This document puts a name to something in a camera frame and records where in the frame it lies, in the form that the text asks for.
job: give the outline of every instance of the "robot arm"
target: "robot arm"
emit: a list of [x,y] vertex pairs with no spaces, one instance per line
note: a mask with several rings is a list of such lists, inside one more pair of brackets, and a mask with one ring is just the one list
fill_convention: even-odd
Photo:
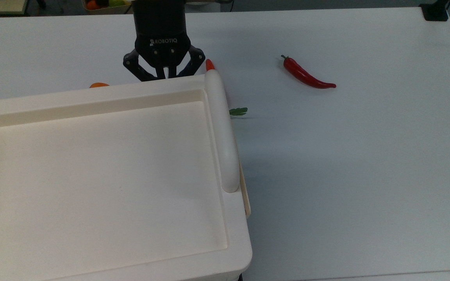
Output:
[[[132,9],[136,28],[134,50],[125,55],[124,65],[141,81],[194,75],[205,60],[202,50],[191,45],[186,33],[186,0],[134,0]],[[177,74],[177,66],[189,52],[190,61]],[[139,65],[139,55],[155,68],[157,76]]]

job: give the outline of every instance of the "floor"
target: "floor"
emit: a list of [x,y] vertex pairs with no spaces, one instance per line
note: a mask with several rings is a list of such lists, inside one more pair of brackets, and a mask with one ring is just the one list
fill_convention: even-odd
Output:
[[[36,0],[29,0],[30,16],[75,16],[86,14],[81,0],[46,0],[46,9],[40,9]],[[232,11],[275,11],[293,9],[355,9],[370,7],[417,7],[434,0],[236,0]],[[222,5],[228,12],[231,5]]]

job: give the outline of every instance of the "white tabletop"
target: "white tabletop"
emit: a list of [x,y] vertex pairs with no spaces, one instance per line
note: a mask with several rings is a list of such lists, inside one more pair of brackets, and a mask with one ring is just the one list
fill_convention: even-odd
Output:
[[[230,107],[250,109],[234,119],[247,281],[450,270],[450,21],[236,12],[188,14],[187,31]],[[0,98],[137,82],[122,65],[134,39],[127,15],[0,19]],[[280,55],[337,88],[298,82]]]

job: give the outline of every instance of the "red chili pepper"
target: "red chili pepper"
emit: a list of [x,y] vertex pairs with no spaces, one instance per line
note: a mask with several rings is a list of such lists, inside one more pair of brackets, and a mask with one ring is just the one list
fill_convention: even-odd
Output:
[[296,79],[300,80],[301,82],[318,89],[336,88],[336,85],[333,83],[322,82],[314,78],[294,59],[285,57],[284,55],[281,55],[281,57],[284,58],[284,68],[286,68],[289,73],[291,73],[294,77],[296,77]]
[[214,65],[211,62],[211,59],[206,59],[206,71],[208,71],[210,69],[214,69]]

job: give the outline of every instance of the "black clamp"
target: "black clamp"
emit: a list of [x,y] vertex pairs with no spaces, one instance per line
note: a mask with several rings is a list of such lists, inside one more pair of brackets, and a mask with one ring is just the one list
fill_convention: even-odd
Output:
[[447,9],[449,9],[449,6],[450,0],[438,0],[433,4],[420,4],[423,17],[427,21],[447,21],[449,18]]
[[[184,0],[132,1],[135,48],[125,55],[123,63],[139,80],[164,79],[164,68],[168,68],[168,78],[194,75],[204,62],[204,53],[191,45],[186,34],[184,5]],[[190,61],[177,74],[187,52]],[[157,77],[139,65],[139,55],[155,68]]]

